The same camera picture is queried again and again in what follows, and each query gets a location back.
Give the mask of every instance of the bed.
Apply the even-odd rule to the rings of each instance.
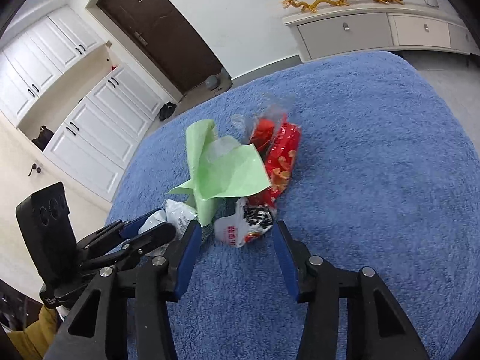
[[[257,111],[266,93],[294,96],[302,127],[279,219],[335,266],[375,268],[430,357],[449,359],[480,311],[480,163],[445,102],[393,54],[303,64],[176,117],[138,149],[108,222],[157,207],[189,178],[187,126],[214,119],[220,135],[239,137],[230,117]],[[241,249],[210,238],[169,312],[180,359],[294,359],[306,305],[288,295],[267,234]],[[345,358],[344,307],[340,325]]]

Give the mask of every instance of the green paper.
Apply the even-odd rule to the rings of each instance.
[[[189,202],[193,197],[201,226],[212,222],[219,198],[255,195],[270,186],[255,146],[231,136],[218,138],[213,120],[191,124],[185,136],[190,180],[169,193],[191,195]]]

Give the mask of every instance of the black bag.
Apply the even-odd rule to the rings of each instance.
[[[36,147],[44,151],[45,147],[47,147],[52,137],[53,137],[53,132],[49,130],[47,126],[41,126],[40,134],[38,135],[38,138],[33,138],[32,142],[35,144]]]

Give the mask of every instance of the silver bolt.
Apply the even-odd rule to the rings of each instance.
[[[308,261],[313,266],[321,266],[323,264],[323,258],[320,256],[311,256]]]
[[[113,273],[113,269],[110,268],[109,266],[106,266],[106,267],[100,269],[100,276],[102,276],[103,278],[107,278],[112,273]]]
[[[375,269],[370,268],[369,266],[363,267],[361,272],[368,278],[372,278],[373,276],[375,276]]]
[[[166,263],[166,258],[163,257],[163,256],[157,256],[157,257],[153,257],[152,259],[152,264],[155,265],[155,266],[162,266],[163,264]]]

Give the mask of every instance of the white drawer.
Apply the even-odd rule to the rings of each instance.
[[[448,23],[421,16],[390,15],[395,46],[450,48]]]
[[[312,59],[393,46],[386,13],[333,17],[302,24],[298,30]]]
[[[472,38],[472,35],[464,27],[448,24],[448,32],[450,33],[450,45],[453,50],[459,50],[466,53],[480,53],[479,48]]]

